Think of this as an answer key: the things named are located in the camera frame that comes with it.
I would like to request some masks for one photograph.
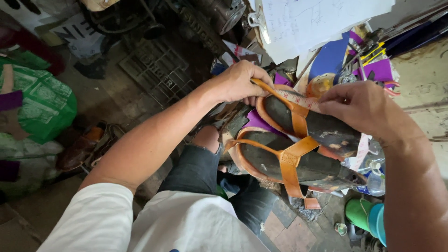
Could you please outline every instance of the black jeans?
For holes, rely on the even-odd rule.
[[[216,154],[206,148],[193,144],[186,145],[160,191],[187,191],[216,195],[216,185],[225,191],[235,193],[229,198],[238,219],[256,235],[261,233],[264,223],[277,199],[266,188],[260,187],[258,180],[249,174],[234,175],[217,171],[222,150],[220,145]]]

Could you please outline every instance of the person's left hand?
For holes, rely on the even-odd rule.
[[[245,104],[255,106],[257,96],[266,96],[268,93],[252,84],[251,78],[260,79],[274,88],[274,83],[267,72],[246,60],[231,65],[223,73],[206,83],[212,85],[216,90],[216,97],[220,102],[243,100]]]

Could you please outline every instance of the hand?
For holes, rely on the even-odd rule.
[[[372,81],[339,84],[319,99],[322,113],[387,143],[423,134],[417,124]]]
[[[274,87],[274,83],[263,68],[246,60],[233,64],[204,84],[211,85],[216,90],[219,102],[243,100],[245,104],[255,106],[256,97],[266,96],[268,93],[252,84],[250,78],[260,79],[270,87]]]

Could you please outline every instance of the white t-shirt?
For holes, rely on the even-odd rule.
[[[99,183],[80,190],[38,252],[268,252],[219,196],[156,194],[134,223],[131,191]]]

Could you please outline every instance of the green bag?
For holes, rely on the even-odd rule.
[[[0,87],[3,86],[3,64],[11,60],[0,57]],[[72,89],[45,70],[32,70],[13,65],[13,91],[22,90],[23,105],[18,112],[22,129],[31,140],[44,144],[72,124],[77,113]]]

